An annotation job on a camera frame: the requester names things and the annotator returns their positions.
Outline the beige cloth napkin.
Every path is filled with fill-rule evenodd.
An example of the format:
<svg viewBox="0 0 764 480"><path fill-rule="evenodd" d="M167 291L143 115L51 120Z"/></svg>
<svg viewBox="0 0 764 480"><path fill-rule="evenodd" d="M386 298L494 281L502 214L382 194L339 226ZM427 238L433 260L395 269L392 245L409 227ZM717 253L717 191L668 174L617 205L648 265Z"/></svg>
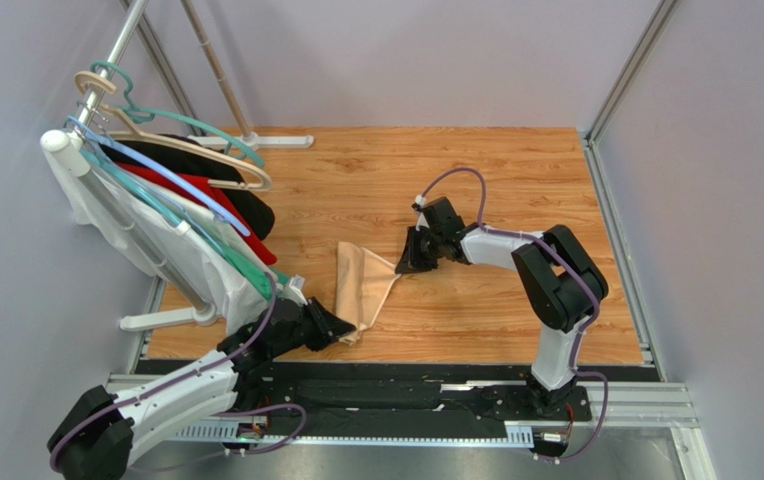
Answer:
<svg viewBox="0 0 764 480"><path fill-rule="evenodd" d="M374 326L400 274L392 262L354 243L339 242L336 254L335 315L355 328L340 342L354 345Z"/></svg>

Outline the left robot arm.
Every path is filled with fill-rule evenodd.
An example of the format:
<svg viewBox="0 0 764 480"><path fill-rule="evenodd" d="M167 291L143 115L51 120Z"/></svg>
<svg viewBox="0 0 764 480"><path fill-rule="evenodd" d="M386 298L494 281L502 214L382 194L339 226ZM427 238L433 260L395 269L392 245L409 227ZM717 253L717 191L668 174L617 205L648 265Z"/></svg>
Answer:
<svg viewBox="0 0 764 480"><path fill-rule="evenodd" d="M253 323L186 366L134 388L84 392L47 442L51 469L66 479L119 479L143 454L211 416L263 416L262 378L295 349L321 351L355 326L316 299L276 299Z"/></svg>

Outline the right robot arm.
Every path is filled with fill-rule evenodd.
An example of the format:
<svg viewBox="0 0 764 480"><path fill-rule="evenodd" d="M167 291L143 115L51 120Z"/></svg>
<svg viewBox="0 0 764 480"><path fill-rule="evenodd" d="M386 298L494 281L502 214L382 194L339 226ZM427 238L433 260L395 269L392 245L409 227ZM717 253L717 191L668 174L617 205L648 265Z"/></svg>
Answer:
<svg viewBox="0 0 764 480"><path fill-rule="evenodd" d="M536 360L526 377L529 401L540 412L559 409L577 382L577 360L587 327L608 295L607 281L565 225L543 232L507 232L464 223L445 197L413 205L398 274L434 270L442 259L488 265L518 274L541 323Z"/></svg>

